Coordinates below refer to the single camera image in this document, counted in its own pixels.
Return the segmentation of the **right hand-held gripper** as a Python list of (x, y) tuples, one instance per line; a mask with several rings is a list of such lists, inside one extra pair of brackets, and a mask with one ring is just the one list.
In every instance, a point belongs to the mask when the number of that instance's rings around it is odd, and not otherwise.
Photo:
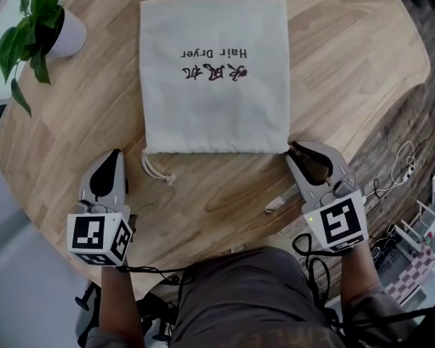
[(303, 218), (322, 250), (341, 253), (368, 239), (363, 193), (340, 151), (292, 141), (286, 163), (305, 200)]

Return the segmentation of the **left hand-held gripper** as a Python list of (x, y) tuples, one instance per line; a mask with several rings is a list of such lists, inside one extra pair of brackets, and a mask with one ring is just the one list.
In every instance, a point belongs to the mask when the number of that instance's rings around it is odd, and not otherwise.
[(80, 201), (67, 215), (67, 250), (92, 266), (126, 263), (137, 216), (125, 204), (125, 160), (120, 149), (100, 156), (83, 174)]

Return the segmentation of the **beige drawstring hair dryer bag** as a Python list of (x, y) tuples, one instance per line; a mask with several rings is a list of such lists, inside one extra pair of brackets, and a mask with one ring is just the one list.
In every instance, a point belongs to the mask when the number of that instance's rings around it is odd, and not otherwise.
[(282, 154), (289, 148), (286, 0), (140, 4), (144, 172), (152, 154)]

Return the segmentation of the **person's right forearm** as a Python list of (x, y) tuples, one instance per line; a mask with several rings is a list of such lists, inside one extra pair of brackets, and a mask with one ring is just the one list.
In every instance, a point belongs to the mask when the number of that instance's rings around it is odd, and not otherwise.
[(341, 311), (343, 322), (378, 317), (384, 297), (368, 243), (362, 242), (341, 259)]

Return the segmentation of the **person's left forearm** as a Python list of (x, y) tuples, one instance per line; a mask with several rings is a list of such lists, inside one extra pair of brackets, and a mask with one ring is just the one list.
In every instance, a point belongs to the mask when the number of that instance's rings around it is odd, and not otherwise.
[(141, 317), (129, 273), (117, 268), (101, 269), (99, 327), (122, 337), (129, 348), (145, 348)]

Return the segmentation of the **white wooden rack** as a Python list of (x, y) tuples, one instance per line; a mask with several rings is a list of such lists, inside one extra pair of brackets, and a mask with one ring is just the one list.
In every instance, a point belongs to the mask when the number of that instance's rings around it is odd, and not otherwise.
[[(417, 200), (416, 207), (416, 215), (409, 223), (402, 220), (395, 227), (396, 234), (399, 237), (396, 248), (407, 260), (405, 268), (412, 262), (415, 255), (423, 251), (424, 244), (427, 244), (431, 248), (435, 256), (435, 175), (431, 177), (430, 202), (424, 204), (420, 200)], [(434, 277), (435, 263), (427, 279), (401, 305), (408, 306), (413, 302), (420, 305), (421, 301), (418, 297), (427, 297), (424, 283)]]

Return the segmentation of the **black office chair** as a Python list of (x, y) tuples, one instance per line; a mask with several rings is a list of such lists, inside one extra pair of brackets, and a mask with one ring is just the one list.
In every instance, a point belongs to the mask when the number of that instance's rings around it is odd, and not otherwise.
[[(88, 333), (99, 326), (99, 308), (101, 301), (101, 288), (93, 281), (90, 282), (82, 297), (76, 297), (76, 304), (84, 311), (91, 312), (91, 318), (87, 326), (78, 337), (80, 348), (86, 347)], [(173, 303), (167, 303), (155, 294), (149, 292), (143, 299), (136, 302), (140, 317), (142, 331), (146, 334), (153, 326), (153, 322), (159, 321), (159, 330), (152, 339), (164, 343), (170, 343), (172, 327), (177, 317), (177, 307)]]

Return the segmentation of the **pink checkered mat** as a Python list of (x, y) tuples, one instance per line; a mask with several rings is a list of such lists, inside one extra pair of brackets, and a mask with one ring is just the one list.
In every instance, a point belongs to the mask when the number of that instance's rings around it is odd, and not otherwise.
[(429, 276), (435, 263), (434, 253), (424, 244), (422, 252), (398, 275), (397, 280), (385, 287), (385, 292), (402, 304)]

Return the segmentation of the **person's grey shirt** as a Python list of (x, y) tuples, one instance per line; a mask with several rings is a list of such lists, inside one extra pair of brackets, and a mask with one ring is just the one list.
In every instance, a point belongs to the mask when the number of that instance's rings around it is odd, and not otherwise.
[[(189, 267), (168, 348), (347, 348), (315, 306), (298, 261), (275, 247), (217, 257)], [(404, 313), (383, 286), (384, 311)], [(404, 320), (365, 331), (361, 343), (374, 348), (406, 341), (417, 328)], [(86, 348), (129, 348), (100, 327), (88, 333)]]

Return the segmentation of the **green plant in white pot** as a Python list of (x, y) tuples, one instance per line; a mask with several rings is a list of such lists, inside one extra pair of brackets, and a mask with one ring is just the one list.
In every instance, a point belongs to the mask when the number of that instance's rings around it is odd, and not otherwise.
[(0, 38), (0, 70), (12, 98), (28, 115), (30, 105), (17, 82), (17, 68), (27, 62), (39, 83), (50, 84), (47, 58), (76, 55), (87, 39), (86, 25), (59, 0), (20, 0), (21, 21)]

